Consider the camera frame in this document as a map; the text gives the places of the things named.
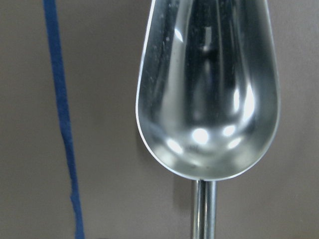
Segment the stainless steel ice scoop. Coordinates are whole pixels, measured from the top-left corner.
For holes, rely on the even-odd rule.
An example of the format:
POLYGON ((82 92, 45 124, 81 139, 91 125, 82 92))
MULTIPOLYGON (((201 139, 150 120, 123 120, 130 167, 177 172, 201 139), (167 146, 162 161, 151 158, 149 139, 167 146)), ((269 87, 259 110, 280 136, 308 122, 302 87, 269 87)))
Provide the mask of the stainless steel ice scoop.
POLYGON ((150 154, 194 180, 194 239, 215 237, 217 182, 267 152, 280 94, 265 0, 154 0, 136 119, 150 154))

